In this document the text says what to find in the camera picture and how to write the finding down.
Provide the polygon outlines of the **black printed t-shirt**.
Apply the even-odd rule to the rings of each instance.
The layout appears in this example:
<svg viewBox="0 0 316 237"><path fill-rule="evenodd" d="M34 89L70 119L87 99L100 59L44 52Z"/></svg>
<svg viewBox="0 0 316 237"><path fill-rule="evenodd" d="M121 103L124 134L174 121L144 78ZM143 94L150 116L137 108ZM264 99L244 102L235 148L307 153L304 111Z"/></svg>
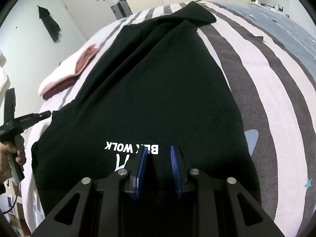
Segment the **black printed t-shirt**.
<svg viewBox="0 0 316 237"><path fill-rule="evenodd" d="M175 200L170 149L215 179L236 178L257 200L259 180L239 108L197 29L216 21L191 2L168 16L124 26L75 99L53 113L32 146L48 214L82 179L97 180L149 149L140 207L157 218Z"/></svg>

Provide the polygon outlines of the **maroon folded garment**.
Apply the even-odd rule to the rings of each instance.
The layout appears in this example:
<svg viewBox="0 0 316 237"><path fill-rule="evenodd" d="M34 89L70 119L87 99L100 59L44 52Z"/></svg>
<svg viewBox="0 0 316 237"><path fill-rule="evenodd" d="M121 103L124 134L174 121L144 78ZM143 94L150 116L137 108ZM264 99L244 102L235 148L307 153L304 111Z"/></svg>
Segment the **maroon folded garment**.
<svg viewBox="0 0 316 237"><path fill-rule="evenodd" d="M67 88L70 88L75 85L77 82L78 76L73 76L71 78L65 79L61 81L60 83L56 84L56 86L52 87L48 91L46 91L42 98L46 101L50 98L52 98L54 95L59 94L60 92L64 91Z"/></svg>

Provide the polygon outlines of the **pink folded garment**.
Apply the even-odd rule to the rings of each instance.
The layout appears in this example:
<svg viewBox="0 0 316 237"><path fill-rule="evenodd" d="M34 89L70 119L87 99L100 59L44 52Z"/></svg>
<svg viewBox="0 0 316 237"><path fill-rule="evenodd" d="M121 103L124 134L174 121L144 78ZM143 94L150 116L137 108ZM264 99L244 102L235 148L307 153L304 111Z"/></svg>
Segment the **pink folded garment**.
<svg viewBox="0 0 316 237"><path fill-rule="evenodd" d="M85 49L78 50L69 58L61 62L59 67L42 81L38 89L38 95L42 96L62 81L78 76L98 51L99 45L92 44Z"/></svg>

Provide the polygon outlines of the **white door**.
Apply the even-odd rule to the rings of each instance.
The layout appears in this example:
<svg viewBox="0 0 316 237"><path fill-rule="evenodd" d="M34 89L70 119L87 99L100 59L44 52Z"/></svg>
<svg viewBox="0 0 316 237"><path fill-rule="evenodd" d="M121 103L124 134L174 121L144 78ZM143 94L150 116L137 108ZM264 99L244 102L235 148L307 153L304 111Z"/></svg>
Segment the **white door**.
<svg viewBox="0 0 316 237"><path fill-rule="evenodd" d="M120 0L62 0L87 39L103 27L122 18Z"/></svg>

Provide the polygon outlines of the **grey suitcase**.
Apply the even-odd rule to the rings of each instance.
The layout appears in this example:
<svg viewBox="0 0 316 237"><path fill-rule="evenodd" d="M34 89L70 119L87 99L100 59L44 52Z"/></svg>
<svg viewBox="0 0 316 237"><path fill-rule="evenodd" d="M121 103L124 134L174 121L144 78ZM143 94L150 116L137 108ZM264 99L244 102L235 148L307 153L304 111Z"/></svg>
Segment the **grey suitcase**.
<svg viewBox="0 0 316 237"><path fill-rule="evenodd" d="M111 7L117 20L131 16L132 11L126 0L119 0L115 5Z"/></svg>

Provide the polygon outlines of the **striped bed sheet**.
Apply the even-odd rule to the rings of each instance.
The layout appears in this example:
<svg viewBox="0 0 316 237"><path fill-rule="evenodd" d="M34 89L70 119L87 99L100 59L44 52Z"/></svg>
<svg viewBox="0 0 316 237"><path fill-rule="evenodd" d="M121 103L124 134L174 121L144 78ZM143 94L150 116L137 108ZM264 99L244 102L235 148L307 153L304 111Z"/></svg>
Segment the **striped bed sheet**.
<svg viewBox="0 0 316 237"><path fill-rule="evenodd" d="M216 19L199 27L198 36L221 69L241 113L248 151L259 180L257 201L283 236L312 233L315 223L315 57L294 46L300 29L287 18L268 17L252 8L194 2ZM79 50L97 44L99 51L78 75L74 86L46 100L42 109L57 112L72 102L88 74L124 26L168 16L186 7L180 3L145 10L98 31ZM27 146L22 204L34 232L45 217L32 168L32 146L51 124L53 115L34 126ZM139 196L119 200L118 236L180 236L178 195L169 209L154 218L140 207Z"/></svg>

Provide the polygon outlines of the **black garment on wall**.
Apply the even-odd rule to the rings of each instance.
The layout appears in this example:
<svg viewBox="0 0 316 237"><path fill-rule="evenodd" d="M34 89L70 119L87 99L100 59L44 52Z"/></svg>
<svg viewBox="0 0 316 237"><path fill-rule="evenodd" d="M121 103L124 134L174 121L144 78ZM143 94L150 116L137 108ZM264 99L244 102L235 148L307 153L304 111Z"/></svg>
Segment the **black garment on wall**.
<svg viewBox="0 0 316 237"><path fill-rule="evenodd" d="M52 18L48 9L43 8L38 5L39 18L42 20L44 26L46 27L50 37L56 43L59 40L60 26Z"/></svg>

